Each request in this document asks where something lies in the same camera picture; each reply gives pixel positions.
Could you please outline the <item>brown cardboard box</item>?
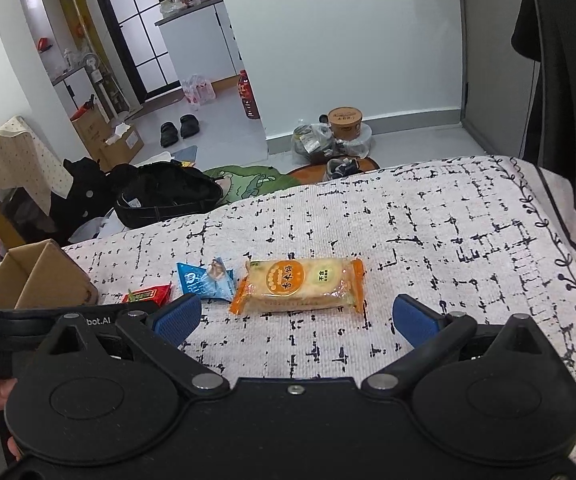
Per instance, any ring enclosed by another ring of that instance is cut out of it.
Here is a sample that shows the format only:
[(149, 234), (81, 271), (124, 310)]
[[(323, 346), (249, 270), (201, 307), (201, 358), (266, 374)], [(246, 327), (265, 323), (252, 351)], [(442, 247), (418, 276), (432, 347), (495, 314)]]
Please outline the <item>brown cardboard box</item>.
[(0, 264), (0, 310), (96, 306), (98, 290), (53, 240), (12, 248)]

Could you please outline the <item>grey sneaker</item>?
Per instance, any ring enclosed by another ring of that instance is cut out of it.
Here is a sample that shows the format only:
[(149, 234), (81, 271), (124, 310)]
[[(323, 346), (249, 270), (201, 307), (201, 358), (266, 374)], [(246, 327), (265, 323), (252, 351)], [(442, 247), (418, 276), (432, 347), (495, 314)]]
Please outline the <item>grey sneaker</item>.
[(328, 160), (326, 164), (323, 180), (338, 180), (362, 173), (363, 170), (361, 170), (360, 163), (355, 158), (333, 158)]

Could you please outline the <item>white kitchen cabinet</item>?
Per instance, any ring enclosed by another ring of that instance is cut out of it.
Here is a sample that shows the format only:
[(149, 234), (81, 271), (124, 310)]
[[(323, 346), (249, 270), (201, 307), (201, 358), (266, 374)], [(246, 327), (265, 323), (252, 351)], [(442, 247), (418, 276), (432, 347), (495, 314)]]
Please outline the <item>white kitchen cabinet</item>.
[(179, 81), (194, 75), (219, 81), (245, 68), (223, 0), (178, 11), (156, 26)]

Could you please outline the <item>green crocodile rug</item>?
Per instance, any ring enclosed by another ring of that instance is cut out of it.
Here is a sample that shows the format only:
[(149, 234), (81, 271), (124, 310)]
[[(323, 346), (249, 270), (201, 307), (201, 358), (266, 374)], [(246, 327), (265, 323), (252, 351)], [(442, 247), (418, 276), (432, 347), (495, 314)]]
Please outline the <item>green crocodile rug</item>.
[(220, 205), (300, 185), (296, 178), (282, 174), (269, 166), (221, 166), (206, 170), (204, 174), (215, 180), (222, 188), (223, 197)]

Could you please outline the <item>red oil bottle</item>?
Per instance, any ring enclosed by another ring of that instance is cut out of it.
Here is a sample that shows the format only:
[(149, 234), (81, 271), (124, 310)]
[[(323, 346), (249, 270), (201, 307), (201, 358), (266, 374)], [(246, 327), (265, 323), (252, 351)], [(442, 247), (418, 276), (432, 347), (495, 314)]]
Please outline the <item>red oil bottle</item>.
[(245, 70), (239, 72), (237, 89), (246, 116), (252, 120), (259, 119), (259, 109), (256, 105), (256, 100), (254, 99), (252, 85), (250, 84), (248, 74)]

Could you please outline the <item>black clothes pile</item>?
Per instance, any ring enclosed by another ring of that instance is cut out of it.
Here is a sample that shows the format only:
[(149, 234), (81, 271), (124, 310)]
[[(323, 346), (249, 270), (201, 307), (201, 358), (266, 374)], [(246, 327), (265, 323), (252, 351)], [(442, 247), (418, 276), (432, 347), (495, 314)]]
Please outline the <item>black clothes pile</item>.
[(176, 160), (140, 167), (120, 164), (105, 172), (98, 162), (85, 157), (77, 162), (66, 159), (64, 169), (73, 178), (72, 187), (65, 198), (53, 196), (50, 206), (56, 241), (61, 245), (85, 222), (109, 211), (127, 228), (138, 229), (205, 214), (223, 198), (223, 190), (213, 178)]

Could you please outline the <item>red candy bar wrapper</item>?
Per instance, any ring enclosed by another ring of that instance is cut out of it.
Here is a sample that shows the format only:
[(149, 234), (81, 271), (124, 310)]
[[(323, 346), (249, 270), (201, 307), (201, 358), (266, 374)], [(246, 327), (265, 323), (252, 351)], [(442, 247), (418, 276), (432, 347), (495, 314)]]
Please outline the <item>red candy bar wrapper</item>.
[(152, 301), (159, 308), (165, 306), (170, 299), (172, 284), (154, 285), (137, 290), (129, 290), (122, 298), (122, 304), (139, 301)]

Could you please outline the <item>orange rice cracker pack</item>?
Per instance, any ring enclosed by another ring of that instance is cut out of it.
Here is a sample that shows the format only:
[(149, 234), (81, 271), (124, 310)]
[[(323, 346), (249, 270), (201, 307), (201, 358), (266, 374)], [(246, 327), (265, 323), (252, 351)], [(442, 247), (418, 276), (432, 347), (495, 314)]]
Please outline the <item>orange rice cracker pack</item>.
[(230, 312), (236, 315), (332, 308), (365, 310), (361, 259), (251, 260)]

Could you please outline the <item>right black slipper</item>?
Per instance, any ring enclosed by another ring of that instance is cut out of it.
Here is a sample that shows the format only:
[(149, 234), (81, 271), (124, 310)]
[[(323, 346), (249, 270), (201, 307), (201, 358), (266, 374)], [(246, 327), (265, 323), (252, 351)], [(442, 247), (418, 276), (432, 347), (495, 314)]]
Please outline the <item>right black slipper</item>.
[(192, 114), (183, 115), (180, 118), (180, 136), (183, 139), (188, 139), (198, 133), (200, 133), (199, 119)]

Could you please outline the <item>pink plastic bag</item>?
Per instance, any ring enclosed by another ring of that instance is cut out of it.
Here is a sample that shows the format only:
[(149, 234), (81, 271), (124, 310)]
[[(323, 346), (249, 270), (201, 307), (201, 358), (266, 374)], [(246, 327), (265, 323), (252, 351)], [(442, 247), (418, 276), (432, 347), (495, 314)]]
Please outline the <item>pink plastic bag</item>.
[(182, 79), (181, 87), (192, 110), (199, 110), (204, 104), (216, 99), (211, 81), (201, 75), (192, 75)]

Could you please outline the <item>light blue snack packet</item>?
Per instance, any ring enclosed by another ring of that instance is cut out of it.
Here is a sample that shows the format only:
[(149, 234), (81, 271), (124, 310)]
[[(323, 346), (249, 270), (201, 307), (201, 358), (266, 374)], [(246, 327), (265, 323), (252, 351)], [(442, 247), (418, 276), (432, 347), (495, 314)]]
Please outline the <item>light blue snack packet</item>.
[(203, 268), (188, 263), (177, 263), (177, 273), (184, 294), (194, 294), (202, 300), (232, 301), (236, 283), (232, 270), (227, 270), (221, 258), (213, 258)]

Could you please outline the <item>floor cardboard box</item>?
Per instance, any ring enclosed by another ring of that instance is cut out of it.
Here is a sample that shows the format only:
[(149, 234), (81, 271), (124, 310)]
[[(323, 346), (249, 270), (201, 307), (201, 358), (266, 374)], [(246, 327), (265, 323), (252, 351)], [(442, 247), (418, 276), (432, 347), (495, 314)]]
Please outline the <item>floor cardboard box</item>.
[(94, 106), (87, 110), (80, 108), (71, 117), (71, 123), (90, 158), (99, 162), (104, 171), (129, 164), (144, 146), (134, 126), (122, 122), (117, 127), (111, 127)]

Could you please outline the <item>black slipper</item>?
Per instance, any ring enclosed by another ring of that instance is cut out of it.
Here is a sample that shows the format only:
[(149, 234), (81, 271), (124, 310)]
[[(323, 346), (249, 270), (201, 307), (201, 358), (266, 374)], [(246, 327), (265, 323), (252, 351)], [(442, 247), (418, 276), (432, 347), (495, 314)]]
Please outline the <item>black slipper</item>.
[(183, 139), (188, 139), (198, 133), (200, 133), (199, 119), (192, 114), (183, 115), (180, 118), (180, 136)]
[(160, 127), (160, 145), (169, 148), (180, 140), (180, 134), (174, 122), (165, 122)]

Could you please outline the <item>left black slipper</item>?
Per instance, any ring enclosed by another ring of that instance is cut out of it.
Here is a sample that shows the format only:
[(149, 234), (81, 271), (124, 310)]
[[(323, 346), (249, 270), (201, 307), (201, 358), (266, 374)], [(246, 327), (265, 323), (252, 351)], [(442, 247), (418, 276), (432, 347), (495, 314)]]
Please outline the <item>left black slipper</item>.
[(174, 122), (165, 122), (160, 127), (160, 145), (169, 148), (180, 140), (180, 134)]

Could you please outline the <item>grey plastic bag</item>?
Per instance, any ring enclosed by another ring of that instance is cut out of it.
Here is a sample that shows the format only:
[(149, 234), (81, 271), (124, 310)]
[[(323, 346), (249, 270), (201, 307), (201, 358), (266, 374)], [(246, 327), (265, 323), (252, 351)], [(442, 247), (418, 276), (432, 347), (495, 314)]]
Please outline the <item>grey plastic bag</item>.
[(336, 138), (326, 124), (302, 124), (292, 133), (291, 147), (297, 156), (312, 164), (322, 164), (336, 157), (366, 158), (372, 136), (372, 128), (365, 122), (361, 123), (360, 135), (353, 140)]

